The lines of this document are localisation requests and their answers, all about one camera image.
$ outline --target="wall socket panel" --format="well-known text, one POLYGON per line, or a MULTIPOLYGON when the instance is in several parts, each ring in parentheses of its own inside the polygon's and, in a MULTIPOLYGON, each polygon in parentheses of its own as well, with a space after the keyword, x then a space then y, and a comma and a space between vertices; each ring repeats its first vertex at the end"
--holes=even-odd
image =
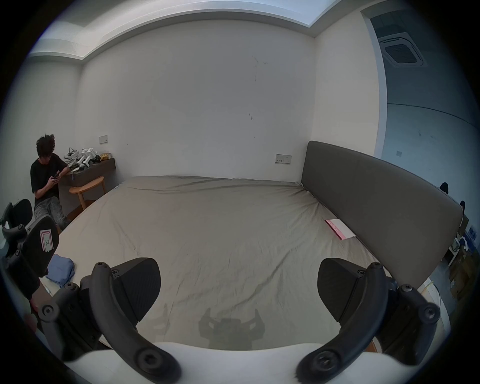
POLYGON ((276 155, 275 162, 277 164, 290 164, 292 162, 292 155, 276 155))

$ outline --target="wooden side table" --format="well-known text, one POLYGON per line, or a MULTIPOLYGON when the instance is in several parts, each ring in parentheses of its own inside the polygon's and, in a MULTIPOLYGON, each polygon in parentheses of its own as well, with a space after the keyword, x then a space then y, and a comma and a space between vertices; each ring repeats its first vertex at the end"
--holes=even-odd
POLYGON ((95 188, 96 186, 98 186, 100 184, 102 184, 103 194, 107 193, 107 189, 105 187, 105 181, 104 181, 103 176, 100 176, 99 178, 96 178, 95 180, 92 180, 91 182, 89 182, 85 185, 82 185, 81 187, 71 187, 69 192, 72 193, 72 194, 77 194, 78 195, 78 199, 80 200, 80 204, 82 205, 82 209, 85 210, 87 208, 87 206, 85 204, 83 193, 91 190, 92 188, 95 188))

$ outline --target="grey floor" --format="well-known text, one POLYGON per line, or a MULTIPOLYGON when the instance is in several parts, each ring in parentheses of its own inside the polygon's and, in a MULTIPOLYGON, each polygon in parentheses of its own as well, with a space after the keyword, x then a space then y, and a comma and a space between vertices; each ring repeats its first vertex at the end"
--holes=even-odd
POLYGON ((440 296, 447 309, 448 316, 450 316, 456 307, 456 300, 450 293, 450 278, 448 272, 448 261, 443 259, 440 264, 437 265, 435 270, 430 275, 430 280, 437 286, 440 296))

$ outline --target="grey headboard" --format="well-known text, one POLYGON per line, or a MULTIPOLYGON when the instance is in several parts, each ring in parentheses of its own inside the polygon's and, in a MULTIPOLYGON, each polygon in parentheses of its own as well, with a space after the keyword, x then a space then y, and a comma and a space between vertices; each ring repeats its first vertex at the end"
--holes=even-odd
POLYGON ((308 143, 301 181, 399 284, 422 285, 462 219, 460 205, 424 179, 336 145, 308 143))

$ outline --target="grey bed sheet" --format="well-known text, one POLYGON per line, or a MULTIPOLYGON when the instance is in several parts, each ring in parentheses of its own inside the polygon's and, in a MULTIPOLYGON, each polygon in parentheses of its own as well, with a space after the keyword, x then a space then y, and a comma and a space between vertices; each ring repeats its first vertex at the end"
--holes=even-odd
POLYGON ((376 261, 357 238, 341 241, 325 223, 331 218, 295 183, 135 177, 78 216, 57 253, 75 262, 77 284, 96 262, 154 258, 160 294, 137 325, 151 342, 240 350, 326 343, 339 325, 318 296, 320 262, 376 261))

